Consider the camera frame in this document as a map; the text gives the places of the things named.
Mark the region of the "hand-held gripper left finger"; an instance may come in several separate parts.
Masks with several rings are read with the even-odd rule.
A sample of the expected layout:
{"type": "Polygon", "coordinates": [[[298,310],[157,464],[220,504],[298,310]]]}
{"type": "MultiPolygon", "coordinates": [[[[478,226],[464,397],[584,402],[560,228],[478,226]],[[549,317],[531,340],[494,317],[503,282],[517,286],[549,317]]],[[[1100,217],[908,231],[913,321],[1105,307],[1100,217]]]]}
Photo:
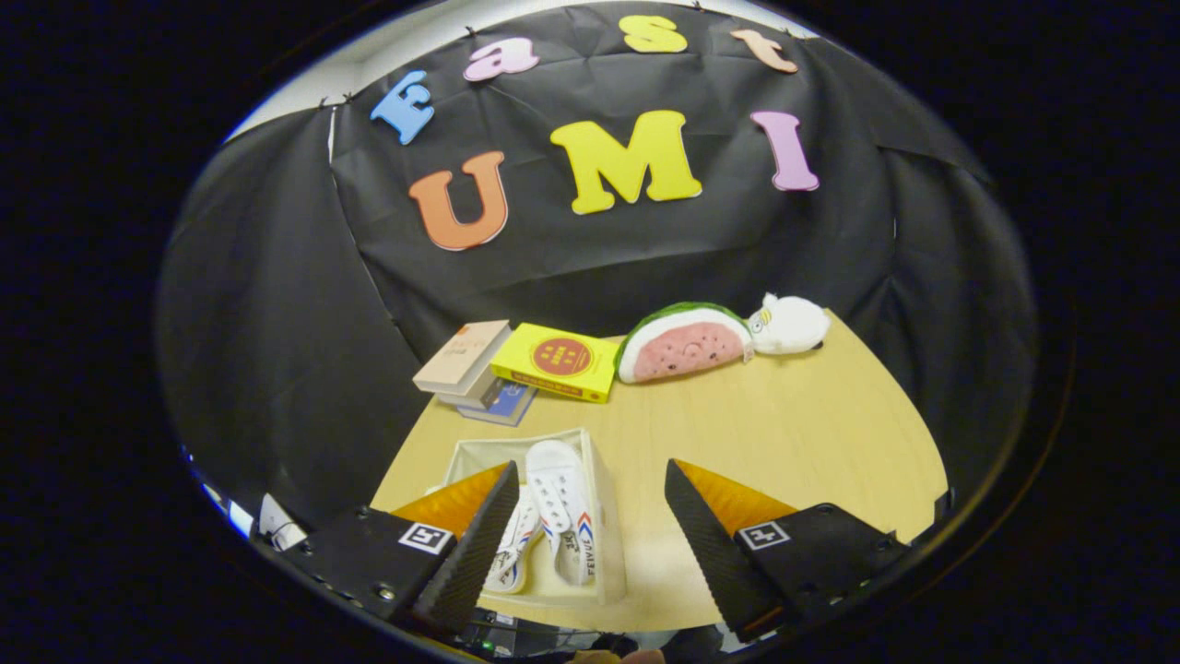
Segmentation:
{"type": "Polygon", "coordinates": [[[517,464],[497,464],[396,509],[345,509],[278,559],[380,622],[450,637],[476,610],[519,494],[517,464]]]}

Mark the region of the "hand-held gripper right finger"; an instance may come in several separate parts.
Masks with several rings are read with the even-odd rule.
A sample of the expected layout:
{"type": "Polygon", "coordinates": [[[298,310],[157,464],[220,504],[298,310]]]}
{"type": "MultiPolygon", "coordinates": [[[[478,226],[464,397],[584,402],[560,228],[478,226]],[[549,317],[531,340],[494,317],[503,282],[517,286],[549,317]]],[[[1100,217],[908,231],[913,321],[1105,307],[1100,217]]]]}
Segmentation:
{"type": "Polygon", "coordinates": [[[722,622],[743,643],[826,622],[909,551],[837,504],[796,509],[684,459],[667,462],[663,492],[722,622]]]}

